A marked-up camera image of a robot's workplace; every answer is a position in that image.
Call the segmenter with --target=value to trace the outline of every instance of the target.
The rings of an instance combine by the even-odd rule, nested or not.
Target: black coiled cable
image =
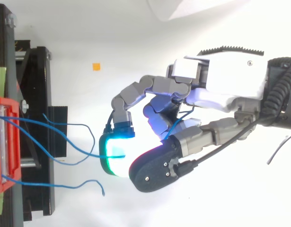
[[[291,90],[291,58],[275,58],[268,62],[268,67],[281,67],[282,64],[287,63],[289,67],[283,76],[276,82],[274,87],[268,93],[266,100],[263,102],[261,117],[273,115],[274,119],[269,121],[272,124],[275,118],[279,115],[283,102]]]

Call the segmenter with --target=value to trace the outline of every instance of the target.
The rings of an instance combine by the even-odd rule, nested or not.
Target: orange sticker
[[[93,63],[93,71],[100,71],[100,63]]]

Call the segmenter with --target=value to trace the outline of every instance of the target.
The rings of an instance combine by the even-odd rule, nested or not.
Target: white wall
[[[143,75],[165,75],[178,57],[221,45],[265,50],[268,59],[291,56],[290,0],[235,1],[164,23],[145,0],[2,2],[18,17],[16,38],[31,39],[34,47],[44,45],[53,53],[53,105],[67,105],[69,122],[90,125],[97,141],[112,98]],[[102,70],[93,72],[93,62],[100,62]],[[151,133],[141,112],[147,101],[132,109],[139,134]],[[223,116],[211,110],[193,113],[203,123]],[[141,193],[129,179],[105,174],[94,158],[75,167],[56,164],[56,183],[98,179],[106,196],[92,183],[78,190],[58,188],[54,214],[35,212],[25,226],[291,226],[291,141],[270,166],[265,164],[289,134],[258,127],[246,141],[153,193]],[[92,146],[84,129],[69,127],[68,136],[84,149]],[[67,162],[81,158],[68,146]]]

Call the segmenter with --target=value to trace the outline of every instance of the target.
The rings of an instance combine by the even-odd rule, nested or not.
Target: robotic hand
[[[257,124],[291,129],[291,58],[269,62],[264,52],[236,47],[201,51],[169,65],[166,77],[144,76],[112,100],[114,128],[109,119],[100,138],[100,153],[105,153],[109,138],[134,137],[129,108],[146,93],[156,96],[143,113],[162,145],[139,156],[129,176],[141,192],[163,188],[193,171],[199,163],[236,140],[245,140]],[[179,121],[182,104],[234,112],[200,126],[197,119]],[[200,152],[203,147],[221,145],[198,160],[179,163],[179,159]],[[106,172],[106,160],[101,160]]]

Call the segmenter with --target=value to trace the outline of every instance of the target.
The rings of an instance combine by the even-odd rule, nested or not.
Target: red box
[[[6,116],[8,117],[19,117],[19,103],[7,98],[0,98],[0,105],[6,107]],[[18,120],[10,120],[15,124],[19,125]],[[7,161],[8,166],[8,177],[20,180],[21,178],[21,168],[20,168],[20,141],[19,141],[19,129],[11,124],[7,124]],[[1,177],[1,161],[0,161],[0,193],[4,192],[15,183],[6,181],[3,183]]]

